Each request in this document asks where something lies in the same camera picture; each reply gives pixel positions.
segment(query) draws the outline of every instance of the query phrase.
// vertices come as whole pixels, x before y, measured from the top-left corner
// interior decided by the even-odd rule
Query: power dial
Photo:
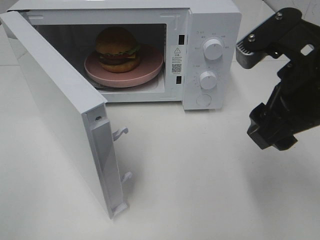
[[[205,71],[200,75],[200,87],[204,90],[213,89],[218,82],[217,75],[212,71]]]
[[[208,60],[216,60],[223,54],[224,43],[217,38],[209,39],[203,45],[203,53]]]

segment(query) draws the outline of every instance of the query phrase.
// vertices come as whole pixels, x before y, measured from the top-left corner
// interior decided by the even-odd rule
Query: warning label
[[[171,46],[171,72],[173,74],[180,74],[182,72],[184,53],[184,46]]]

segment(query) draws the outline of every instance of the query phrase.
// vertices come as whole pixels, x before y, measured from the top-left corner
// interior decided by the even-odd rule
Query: white wall
[[[274,11],[292,7],[299,9],[303,18],[320,26],[320,0],[264,0]]]

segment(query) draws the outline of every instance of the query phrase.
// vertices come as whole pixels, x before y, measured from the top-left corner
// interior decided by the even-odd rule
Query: cheese slice
[[[135,58],[136,58],[136,53],[126,57],[126,59],[135,59]]]

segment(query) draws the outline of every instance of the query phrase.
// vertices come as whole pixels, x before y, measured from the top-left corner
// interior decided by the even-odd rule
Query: qr code
[[[173,73],[181,73],[181,64],[172,64]]]

